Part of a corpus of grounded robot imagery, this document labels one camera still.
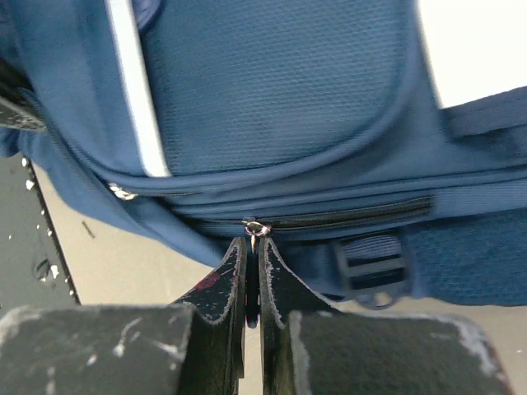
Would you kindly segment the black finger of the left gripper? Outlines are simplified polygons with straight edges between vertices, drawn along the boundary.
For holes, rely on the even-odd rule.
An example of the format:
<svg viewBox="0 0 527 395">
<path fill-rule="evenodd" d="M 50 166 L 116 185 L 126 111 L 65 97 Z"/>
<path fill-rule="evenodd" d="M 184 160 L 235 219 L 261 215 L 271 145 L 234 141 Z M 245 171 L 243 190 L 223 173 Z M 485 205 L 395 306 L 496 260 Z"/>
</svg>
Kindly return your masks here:
<svg viewBox="0 0 527 395">
<path fill-rule="evenodd" d="M 45 123 L 39 112 L 23 96 L 22 91 L 32 91 L 25 76 L 3 58 L 1 59 L 1 126 L 43 132 Z"/>
</svg>

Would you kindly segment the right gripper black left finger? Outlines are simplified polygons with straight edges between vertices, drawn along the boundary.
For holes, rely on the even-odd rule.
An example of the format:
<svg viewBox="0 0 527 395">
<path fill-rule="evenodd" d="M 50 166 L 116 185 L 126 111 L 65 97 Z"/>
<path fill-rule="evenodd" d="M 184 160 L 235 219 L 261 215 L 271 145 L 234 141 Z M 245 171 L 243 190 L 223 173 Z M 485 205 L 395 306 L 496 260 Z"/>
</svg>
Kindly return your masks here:
<svg viewBox="0 0 527 395">
<path fill-rule="evenodd" d="M 244 375 L 247 246 L 167 305 L 11 310 L 4 394 L 235 394 Z"/>
</svg>

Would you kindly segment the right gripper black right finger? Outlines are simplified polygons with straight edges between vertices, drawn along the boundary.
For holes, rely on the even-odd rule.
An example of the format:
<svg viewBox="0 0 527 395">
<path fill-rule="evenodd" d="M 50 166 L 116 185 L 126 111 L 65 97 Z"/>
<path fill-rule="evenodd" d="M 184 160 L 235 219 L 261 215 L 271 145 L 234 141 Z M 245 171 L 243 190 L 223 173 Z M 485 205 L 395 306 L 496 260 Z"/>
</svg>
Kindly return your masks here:
<svg viewBox="0 0 527 395">
<path fill-rule="evenodd" d="M 344 313 L 259 243 L 266 394 L 510 394 L 481 328 L 460 316 Z"/>
</svg>

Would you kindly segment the navy blue backpack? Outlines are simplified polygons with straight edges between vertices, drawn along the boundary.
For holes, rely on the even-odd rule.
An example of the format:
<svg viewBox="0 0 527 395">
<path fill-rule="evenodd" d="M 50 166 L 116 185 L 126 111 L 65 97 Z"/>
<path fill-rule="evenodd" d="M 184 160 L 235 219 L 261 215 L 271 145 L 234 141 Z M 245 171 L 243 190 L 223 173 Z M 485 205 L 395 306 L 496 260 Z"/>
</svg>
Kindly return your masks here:
<svg viewBox="0 0 527 395">
<path fill-rule="evenodd" d="M 43 132 L 1 153 L 73 209 L 215 267 L 271 238 L 308 286 L 526 302 L 523 1 L 4 1 Z"/>
</svg>

